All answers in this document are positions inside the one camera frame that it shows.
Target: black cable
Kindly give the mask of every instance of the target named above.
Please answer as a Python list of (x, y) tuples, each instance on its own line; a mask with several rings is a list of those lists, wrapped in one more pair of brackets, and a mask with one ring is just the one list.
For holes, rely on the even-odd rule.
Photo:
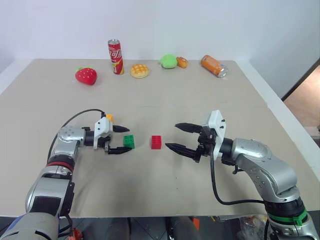
[(65, 227), (63, 227), (63, 228), (61, 228), (61, 229), (59, 229), (58, 238), (68, 236), (68, 235), (70, 235), (70, 234), (72, 233), (72, 231), (73, 231), (73, 228), (72, 228), (73, 221), (72, 221), (71, 217), (69, 216), (69, 214), (67, 214), (65, 217), (66, 217), (66, 219), (67, 219), (67, 221), (68, 221), (68, 225), (65, 226)]
[(238, 165), (234, 166), (234, 171), (232, 172), (232, 174), (237, 174), (238, 172), (244, 172), (242, 169), (239, 169)]
[(214, 161), (213, 154), (210, 154), (210, 166), (211, 166), (211, 181), (212, 181), (213, 193), (219, 203), (223, 205), (234, 205), (234, 204), (244, 204), (244, 203), (265, 204), (264, 201), (253, 200), (253, 199), (245, 199), (245, 200), (237, 200), (237, 201), (222, 201), (218, 195), (217, 186), (216, 186), (215, 161)]
[(269, 219), (266, 220), (265, 222), (265, 227), (264, 227), (264, 240), (268, 239), (268, 228), (269, 228)]
[[(78, 112), (76, 115), (72, 116), (68, 121), (66, 121), (61, 128), (65, 127), (68, 123), (70, 123), (74, 118), (76, 118), (77, 116), (83, 114), (83, 113), (86, 113), (86, 112), (91, 112), (91, 111), (97, 111), (97, 112), (100, 112), (101, 113), (101, 117), (103, 117), (105, 115), (105, 112), (100, 110), (100, 109), (96, 109), (96, 108), (92, 108), (92, 109), (87, 109), (87, 110), (84, 110), (84, 111), (81, 111), (81, 112)], [(49, 152), (48, 152), (48, 157), (47, 157), (47, 162), (49, 161), (49, 158), (51, 156), (51, 152), (52, 152), (52, 149), (54, 148), (54, 145), (55, 145), (55, 142), (57, 140), (57, 137), (58, 137), (58, 134), (56, 134), (52, 140), (52, 143), (50, 145), (50, 148), (49, 148)]]
[(0, 236), (2, 235), (1, 232), (2, 232), (3, 230), (7, 230), (7, 228), (10, 226), (10, 224), (12, 224), (12, 222), (8, 223), (7, 225), (5, 225), (3, 228), (0, 229)]
[(72, 222), (72, 219), (70, 218), (69, 214), (67, 214), (66, 216), (66, 219), (68, 221), (68, 225), (59, 229), (59, 233), (62, 233), (64, 232), (65, 230), (69, 229), (69, 228), (72, 228), (72, 225), (73, 225), (73, 222)]

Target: red strawberry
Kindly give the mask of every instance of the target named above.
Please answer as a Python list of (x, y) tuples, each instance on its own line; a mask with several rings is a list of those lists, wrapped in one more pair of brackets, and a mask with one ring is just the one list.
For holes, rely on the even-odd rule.
[(75, 73), (75, 78), (84, 84), (93, 85), (97, 80), (97, 72), (89, 67), (82, 68)]

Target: green ring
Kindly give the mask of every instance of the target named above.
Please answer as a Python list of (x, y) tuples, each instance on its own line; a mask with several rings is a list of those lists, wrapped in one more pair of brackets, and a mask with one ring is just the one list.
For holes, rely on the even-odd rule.
[(304, 209), (304, 211), (299, 216), (293, 216), (293, 217), (282, 217), (282, 216), (275, 216), (270, 213), (267, 213), (268, 216), (275, 221), (288, 223), (288, 224), (294, 224), (298, 226), (302, 226), (303, 219), (308, 215), (307, 210)]

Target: can lid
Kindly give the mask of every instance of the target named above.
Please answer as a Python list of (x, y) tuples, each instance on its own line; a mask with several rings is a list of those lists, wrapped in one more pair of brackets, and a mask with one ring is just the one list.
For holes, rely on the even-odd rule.
[(205, 61), (207, 57), (210, 57), (209, 55), (204, 55), (201, 59), (201, 61)]
[(119, 44), (120, 41), (118, 39), (110, 39), (108, 41), (108, 44), (111, 44), (111, 45), (116, 45), (116, 44)]
[(221, 69), (221, 71), (218, 74), (218, 78), (223, 78), (228, 72), (228, 68), (225, 66), (224, 68)]

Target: toy fruit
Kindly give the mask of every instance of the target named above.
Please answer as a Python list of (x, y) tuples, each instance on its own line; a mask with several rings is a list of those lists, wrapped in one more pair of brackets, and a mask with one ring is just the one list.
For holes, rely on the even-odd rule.
[(177, 56), (177, 57), (176, 57), (176, 60), (177, 60), (177, 62), (178, 62), (177, 65), (178, 65), (180, 68), (185, 69), (185, 68), (188, 66), (188, 60), (185, 59), (184, 57), (182, 57), (182, 56)]
[(173, 69), (177, 66), (176, 56), (172, 54), (166, 54), (160, 59), (161, 66), (165, 69)]
[(93, 85), (97, 80), (97, 72), (90, 67), (80, 67), (75, 73), (75, 78), (81, 83)]
[(149, 74), (149, 68), (144, 64), (132, 65), (130, 74), (132, 77), (137, 79), (143, 79)]

